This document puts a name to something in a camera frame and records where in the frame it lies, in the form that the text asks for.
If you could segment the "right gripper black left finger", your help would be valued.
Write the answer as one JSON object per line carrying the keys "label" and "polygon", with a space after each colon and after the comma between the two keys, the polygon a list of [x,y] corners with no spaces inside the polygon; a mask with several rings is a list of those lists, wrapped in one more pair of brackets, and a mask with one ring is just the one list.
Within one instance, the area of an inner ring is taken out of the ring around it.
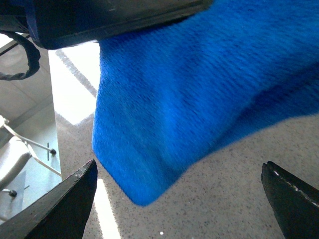
{"label": "right gripper black left finger", "polygon": [[2,239],[81,239],[96,189],[97,164],[90,160],[23,211],[1,224]]}

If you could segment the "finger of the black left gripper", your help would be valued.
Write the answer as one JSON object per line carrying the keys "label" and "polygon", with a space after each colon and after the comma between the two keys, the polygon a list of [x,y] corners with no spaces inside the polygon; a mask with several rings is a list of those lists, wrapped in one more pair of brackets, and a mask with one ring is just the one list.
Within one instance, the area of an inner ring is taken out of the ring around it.
{"label": "finger of the black left gripper", "polygon": [[32,39],[59,49],[184,20],[210,0],[34,0]]}

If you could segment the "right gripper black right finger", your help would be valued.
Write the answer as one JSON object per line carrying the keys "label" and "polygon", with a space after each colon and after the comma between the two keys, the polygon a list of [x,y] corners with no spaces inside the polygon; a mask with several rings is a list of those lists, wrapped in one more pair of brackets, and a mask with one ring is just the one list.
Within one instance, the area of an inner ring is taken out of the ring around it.
{"label": "right gripper black right finger", "polygon": [[261,182],[286,239],[319,237],[319,191],[274,162],[262,165]]}

